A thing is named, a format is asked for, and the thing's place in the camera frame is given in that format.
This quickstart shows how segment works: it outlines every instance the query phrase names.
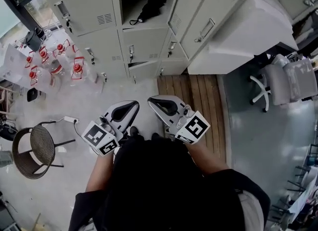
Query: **shoe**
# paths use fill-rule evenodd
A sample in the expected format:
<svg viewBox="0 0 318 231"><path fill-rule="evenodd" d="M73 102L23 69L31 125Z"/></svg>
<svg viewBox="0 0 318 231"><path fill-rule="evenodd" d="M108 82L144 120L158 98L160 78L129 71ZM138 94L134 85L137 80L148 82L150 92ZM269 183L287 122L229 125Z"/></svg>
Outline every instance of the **shoe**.
<svg viewBox="0 0 318 231"><path fill-rule="evenodd" d="M130 128L130 136L135 137L136 135L139 135L139 131L135 126L132 126Z"/></svg>
<svg viewBox="0 0 318 231"><path fill-rule="evenodd" d="M157 138L160 138L158 133L153 133L153 135L151 136L151 140L155 140Z"/></svg>

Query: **power strip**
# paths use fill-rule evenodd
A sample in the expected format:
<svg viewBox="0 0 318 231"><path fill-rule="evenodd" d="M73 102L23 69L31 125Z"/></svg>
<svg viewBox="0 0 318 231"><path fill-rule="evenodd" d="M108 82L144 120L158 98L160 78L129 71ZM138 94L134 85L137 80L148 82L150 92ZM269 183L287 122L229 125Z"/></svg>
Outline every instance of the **power strip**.
<svg viewBox="0 0 318 231"><path fill-rule="evenodd" d="M78 118L73 118L73 117L70 117L70 116L65 116L64 117L64 120L67 121L67 122L72 122L72 123L80 123L80 120Z"/></svg>

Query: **rattan chair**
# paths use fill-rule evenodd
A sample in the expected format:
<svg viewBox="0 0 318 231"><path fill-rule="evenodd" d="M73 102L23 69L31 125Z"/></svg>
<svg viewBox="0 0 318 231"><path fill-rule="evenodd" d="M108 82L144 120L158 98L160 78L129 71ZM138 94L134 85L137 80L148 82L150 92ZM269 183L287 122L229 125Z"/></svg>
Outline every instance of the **rattan chair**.
<svg viewBox="0 0 318 231"><path fill-rule="evenodd" d="M47 129L42 127L42 124L50 123L55 123L55 121L41 122L34 128L24 128L18 131L18 133L14 137L12 144L13 161L20 173L29 179L39 179L40 177L45 175L50 166L64 167L63 165L52 165L52 162L55 158L55 147L62 146L75 141L75 139L73 139L60 144L55 144ZM31 150L19 153L19 142L21 138L28 133L31 133ZM33 159L32 155L30 154L31 152L33 152L37 159L42 163L41 165L39 165ZM43 172L35 173L45 165L47 167Z"/></svg>

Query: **wall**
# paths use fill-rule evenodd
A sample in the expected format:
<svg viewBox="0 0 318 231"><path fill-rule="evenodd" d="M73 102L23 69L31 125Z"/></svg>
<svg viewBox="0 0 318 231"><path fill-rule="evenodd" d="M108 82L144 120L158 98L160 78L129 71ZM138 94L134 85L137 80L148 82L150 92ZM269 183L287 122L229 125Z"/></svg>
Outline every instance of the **wall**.
<svg viewBox="0 0 318 231"><path fill-rule="evenodd" d="M7 33L20 20L15 16L4 0L0 0L0 11L3 16L0 17L0 37Z"/></svg>

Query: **wooden floor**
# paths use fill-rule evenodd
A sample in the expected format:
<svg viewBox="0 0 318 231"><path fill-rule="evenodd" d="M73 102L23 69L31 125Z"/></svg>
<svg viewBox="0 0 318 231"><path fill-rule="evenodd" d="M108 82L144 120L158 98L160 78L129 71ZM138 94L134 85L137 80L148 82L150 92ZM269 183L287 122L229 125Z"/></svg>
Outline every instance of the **wooden floor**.
<svg viewBox="0 0 318 231"><path fill-rule="evenodd" d="M201 140L210 151L226 161L224 119L216 76L158 77L158 89L160 95L176 95L204 116L211 127Z"/></svg>

